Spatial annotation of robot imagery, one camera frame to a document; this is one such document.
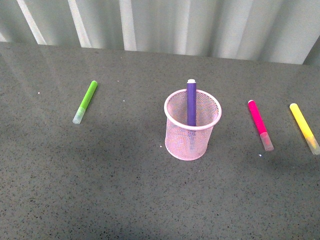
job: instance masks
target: pink mesh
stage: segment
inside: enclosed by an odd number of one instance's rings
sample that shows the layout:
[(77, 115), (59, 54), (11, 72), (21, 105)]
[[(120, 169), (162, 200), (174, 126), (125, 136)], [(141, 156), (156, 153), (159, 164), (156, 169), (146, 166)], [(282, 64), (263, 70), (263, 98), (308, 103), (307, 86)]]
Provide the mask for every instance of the pink mesh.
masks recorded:
[(165, 147), (177, 159), (190, 161), (205, 154), (221, 106), (209, 93), (196, 91), (196, 126), (187, 125), (187, 90), (172, 93), (164, 103), (167, 116)]

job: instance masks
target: purple marker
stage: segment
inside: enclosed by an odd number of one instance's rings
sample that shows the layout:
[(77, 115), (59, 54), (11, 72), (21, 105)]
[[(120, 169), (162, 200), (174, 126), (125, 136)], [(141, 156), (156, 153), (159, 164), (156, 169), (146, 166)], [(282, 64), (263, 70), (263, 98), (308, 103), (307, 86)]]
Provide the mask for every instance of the purple marker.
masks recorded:
[(187, 96), (187, 124), (196, 126), (196, 109), (197, 109), (197, 83), (194, 79), (189, 79), (186, 83)]

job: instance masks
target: pink marker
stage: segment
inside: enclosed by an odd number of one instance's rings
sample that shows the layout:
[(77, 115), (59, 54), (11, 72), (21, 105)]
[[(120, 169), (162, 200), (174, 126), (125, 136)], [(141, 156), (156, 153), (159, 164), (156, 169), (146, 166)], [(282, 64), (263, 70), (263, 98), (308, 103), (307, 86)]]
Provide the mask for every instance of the pink marker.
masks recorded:
[(254, 121), (254, 123), (256, 125), (256, 128), (258, 129), (258, 132), (260, 134), (260, 138), (262, 140), (264, 149), (266, 151), (272, 151), (275, 148), (272, 145), (270, 137), (269, 137), (269, 135), (267, 133), (266, 126), (264, 124), (264, 121), (262, 120), (262, 117), (261, 117), (261, 115), (259, 113), (259, 110), (257, 108), (257, 105), (256, 105), (255, 101), (250, 100), (248, 102), (248, 106), (249, 106), (250, 112), (252, 114), (253, 121)]

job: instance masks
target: gray countertop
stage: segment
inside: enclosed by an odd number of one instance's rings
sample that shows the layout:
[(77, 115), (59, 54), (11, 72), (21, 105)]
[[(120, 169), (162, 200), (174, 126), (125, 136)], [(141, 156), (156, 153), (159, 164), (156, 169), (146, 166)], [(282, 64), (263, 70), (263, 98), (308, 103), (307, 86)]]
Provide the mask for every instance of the gray countertop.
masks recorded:
[[(188, 79), (222, 107), (194, 161), (164, 143)], [(315, 66), (2, 42), (0, 239), (318, 239), (320, 156), (289, 105), (320, 142), (319, 86)]]

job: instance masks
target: green marker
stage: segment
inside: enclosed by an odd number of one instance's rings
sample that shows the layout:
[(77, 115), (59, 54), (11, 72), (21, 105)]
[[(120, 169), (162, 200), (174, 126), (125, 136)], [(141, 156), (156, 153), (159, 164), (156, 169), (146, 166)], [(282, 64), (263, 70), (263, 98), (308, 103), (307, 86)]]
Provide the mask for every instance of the green marker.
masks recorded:
[(76, 114), (72, 120), (74, 124), (79, 124), (81, 122), (83, 116), (85, 115), (87, 107), (90, 103), (90, 100), (94, 95), (97, 87), (98, 87), (98, 83), (96, 81), (92, 81), (88, 88), (88, 91), (86, 91), (86, 94), (84, 95), (84, 98), (80, 104), (80, 107), (78, 108), (78, 111), (76, 111)]

